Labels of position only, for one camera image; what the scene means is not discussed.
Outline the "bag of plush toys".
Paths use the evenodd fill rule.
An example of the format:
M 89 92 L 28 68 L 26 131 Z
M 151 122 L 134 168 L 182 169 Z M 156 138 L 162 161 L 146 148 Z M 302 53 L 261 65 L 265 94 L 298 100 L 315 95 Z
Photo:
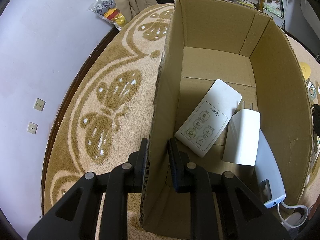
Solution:
M 119 31 L 127 24 L 127 20 L 117 8 L 115 0 L 95 0 L 87 10 L 114 25 Z

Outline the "white air conditioner remote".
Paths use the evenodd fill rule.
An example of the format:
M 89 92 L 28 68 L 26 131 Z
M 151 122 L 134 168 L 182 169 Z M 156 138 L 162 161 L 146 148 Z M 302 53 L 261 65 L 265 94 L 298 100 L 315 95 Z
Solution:
M 223 132 L 242 100 L 242 95 L 217 79 L 175 133 L 182 144 L 204 157 Z

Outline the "light blue cylinder device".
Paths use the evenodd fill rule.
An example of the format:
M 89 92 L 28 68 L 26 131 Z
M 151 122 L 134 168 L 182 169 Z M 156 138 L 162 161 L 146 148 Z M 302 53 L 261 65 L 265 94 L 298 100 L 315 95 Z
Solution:
M 286 191 L 282 176 L 272 150 L 262 131 L 259 131 L 259 142 L 254 169 L 257 176 L 260 199 L 264 206 L 268 209 L 272 207 L 277 208 L 278 216 L 283 226 L 290 229 L 302 226 L 308 218 L 309 210 L 305 205 L 289 206 L 284 203 Z M 280 205 L 286 209 L 303 209 L 304 215 L 295 224 L 290 224 L 281 216 L 279 210 Z

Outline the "white wall remote holder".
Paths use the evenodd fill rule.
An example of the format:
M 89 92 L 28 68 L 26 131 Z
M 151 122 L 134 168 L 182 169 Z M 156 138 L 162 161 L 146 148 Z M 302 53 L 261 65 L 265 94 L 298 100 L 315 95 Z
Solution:
M 228 123 L 227 137 L 222 160 L 238 165 L 254 166 L 259 141 L 260 113 L 250 103 L 241 103 Z

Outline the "wall socket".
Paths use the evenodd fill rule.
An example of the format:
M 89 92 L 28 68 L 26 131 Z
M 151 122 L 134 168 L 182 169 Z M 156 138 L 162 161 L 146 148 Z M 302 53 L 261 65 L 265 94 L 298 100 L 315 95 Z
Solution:
M 27 132 L 31 134 L 36 134 L 38 124 L 35 124 L 33 122 L 28 123 Z
M 43 111 L 46 102 L 40 98 L 37 98 L 34 104 L 34 109 L 37 111 Z

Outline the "upper wall socket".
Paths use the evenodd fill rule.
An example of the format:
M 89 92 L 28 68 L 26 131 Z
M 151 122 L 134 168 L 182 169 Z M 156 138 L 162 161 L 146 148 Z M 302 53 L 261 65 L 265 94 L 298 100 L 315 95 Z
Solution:
M 40 98 L 37 98 L 34 104 L 34 109 L 37 111 L 43 111 L 46 102 Z

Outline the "yellow oval banana gadget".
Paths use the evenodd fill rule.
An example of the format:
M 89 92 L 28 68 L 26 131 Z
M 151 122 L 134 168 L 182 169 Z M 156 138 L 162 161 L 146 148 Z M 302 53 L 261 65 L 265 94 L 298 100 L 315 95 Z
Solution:
M 303 73 L 304 80 L 307 80 L 311 75 L 310 66 L 305 62 L 300 62 L 299 65 L 300 65 L 301 71 Z

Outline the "brown cardboard box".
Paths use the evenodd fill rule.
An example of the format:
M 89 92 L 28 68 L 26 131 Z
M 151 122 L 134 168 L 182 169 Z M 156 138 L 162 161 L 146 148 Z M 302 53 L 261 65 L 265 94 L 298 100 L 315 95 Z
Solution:
M 190 238 L 190 196 L 175 192 L 165 147 L 216 80 L 260 112 L 286 201 L 297 204 L 310 166 L 311 105 L 298 60 L 272 18 L 223 0 L 176 0 L 172 11 L 149 14 L 138 30 L 145 40 L 165 41 L 153 102 L 142 228 Z

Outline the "lower wall socket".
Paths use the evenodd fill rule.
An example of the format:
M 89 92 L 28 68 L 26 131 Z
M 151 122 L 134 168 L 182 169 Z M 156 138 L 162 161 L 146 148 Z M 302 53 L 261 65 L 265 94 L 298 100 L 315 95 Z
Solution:
M 35 124 L 33 122 L 28 123 L 27 132 L 31 134 L 36 134 L 38 124 Z

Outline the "white rolling cart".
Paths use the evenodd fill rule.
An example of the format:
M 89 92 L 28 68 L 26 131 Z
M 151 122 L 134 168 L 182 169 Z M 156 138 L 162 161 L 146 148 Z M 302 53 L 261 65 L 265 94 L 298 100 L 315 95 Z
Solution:
M 289 0 L 264 0 L 263 12 L 270 15 L 281 29 L 285 25 L 285 14 Z

